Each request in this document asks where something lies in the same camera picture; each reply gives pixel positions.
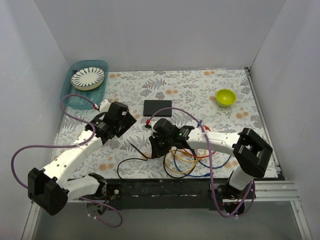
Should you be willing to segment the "black network switch box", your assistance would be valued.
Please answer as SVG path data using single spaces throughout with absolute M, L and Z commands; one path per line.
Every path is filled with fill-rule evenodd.
M 171 100 L 145 100 L 143 104 L 143 116 L 151 117 L 155 112 L 164 109 L 171 108 Z M 170 118 L 172 116 L 172 109 L 165 109 L 158 112 L 155 117 L 166 117 Z

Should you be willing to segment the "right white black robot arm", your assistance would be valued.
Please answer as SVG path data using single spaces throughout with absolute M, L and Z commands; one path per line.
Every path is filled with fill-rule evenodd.
M 170 130 L 159 127 L 149 137 L 151 157 L 166 155 L 172 147 L 188 150 L 211 150 L 235 157 L 239 166 L 234 170 L 225 186 L 227 195 L 237 199 L 253 179 L 265 176 L 273 148 L 254 130 L 244 128 L 241 132 L 202 132 L 193 126 Z

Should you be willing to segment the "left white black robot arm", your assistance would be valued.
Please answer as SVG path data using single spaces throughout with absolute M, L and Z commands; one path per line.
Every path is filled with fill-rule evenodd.
M 92 153 L 113 137 L 121 137 L 135 122 L 128 111 L 98 114 L 74 142 L 74 148 L 65 150 L 41 170 L 33 168 L 28 173 L 28 197 L 51 216 L 59 213 L 67 202 L 83 196 L 103 199 L 107 193 L 104 177 L 90 173 L 71 179 L 71 175 Z

